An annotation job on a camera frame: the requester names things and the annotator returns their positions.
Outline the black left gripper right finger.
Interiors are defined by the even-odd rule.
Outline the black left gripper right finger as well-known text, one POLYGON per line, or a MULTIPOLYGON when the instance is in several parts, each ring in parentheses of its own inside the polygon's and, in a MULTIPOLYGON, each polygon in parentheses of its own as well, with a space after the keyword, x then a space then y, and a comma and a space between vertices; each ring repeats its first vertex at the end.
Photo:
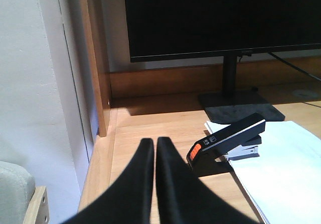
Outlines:
POLYGON ((156 195, 160 223, 260 223, 254 205, 230 174, 206 186, 187 166, 171 139, 156 148, 156 195))

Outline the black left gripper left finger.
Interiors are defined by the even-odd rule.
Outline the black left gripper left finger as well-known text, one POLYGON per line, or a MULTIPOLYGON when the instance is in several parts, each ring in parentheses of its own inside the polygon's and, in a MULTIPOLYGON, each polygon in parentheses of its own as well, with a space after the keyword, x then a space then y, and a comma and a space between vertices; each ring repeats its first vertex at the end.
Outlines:
POLYGON ((150 223, 153 172, 153 140, 144 138, 113 184, 64 223, 150 223))

